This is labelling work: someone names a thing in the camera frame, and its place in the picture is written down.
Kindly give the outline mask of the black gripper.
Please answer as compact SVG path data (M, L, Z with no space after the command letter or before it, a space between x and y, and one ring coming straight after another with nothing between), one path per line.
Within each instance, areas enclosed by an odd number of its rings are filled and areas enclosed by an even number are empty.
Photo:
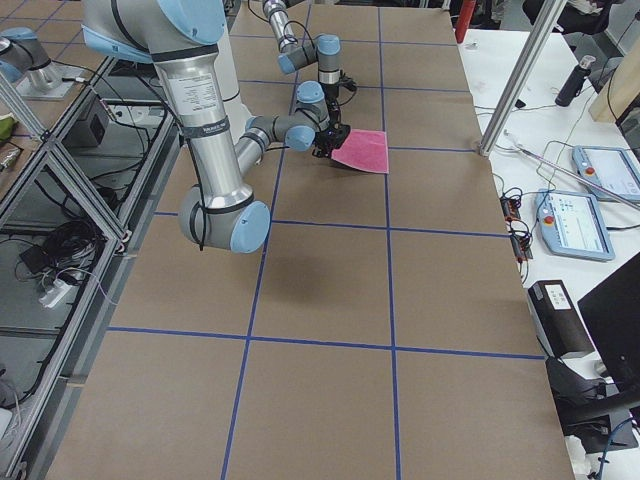
M341 120L341 106L339 102L339 85L324 85L325 102L329 114L329 120L332 128L342 129L344 124Z
M316 158L330 158L334 150L342 147L350 134L349 125L330 125L315 134L312 155Z

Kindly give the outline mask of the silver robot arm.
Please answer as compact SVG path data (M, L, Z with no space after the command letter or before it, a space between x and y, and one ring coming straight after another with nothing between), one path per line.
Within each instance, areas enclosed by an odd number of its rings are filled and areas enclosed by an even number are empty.
M352 81L342 69L341 41L337 35L320 34L307 41L298 39L293 32L294 21L287 10L299 1L262 1L262 12L277 42L278 64L284 74L317 65L317 81L325 95L329 117L334 125L341 119L340 89Z
M278 42L283 73L316 65L318 78L297 87L295 109L284 116L247 120L239 136L219 85L216 60L230 51L220 1L87 1L83 35L88 47L117 59L154 66L198 179L179 213L185 237L201 247L252 253L271 223L266 204L254 197L244 176L269 147L312 150L328 157L350 133L340 121L341 43L321 34L306 43L291 29L289 1L265 1L266 20Z

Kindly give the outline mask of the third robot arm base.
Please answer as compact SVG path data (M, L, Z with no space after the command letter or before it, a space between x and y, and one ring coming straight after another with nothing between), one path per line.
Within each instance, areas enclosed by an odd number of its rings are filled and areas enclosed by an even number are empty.
M1 32L1 73L25 99L61 100L83 72L82 67L54 63L30 28Z

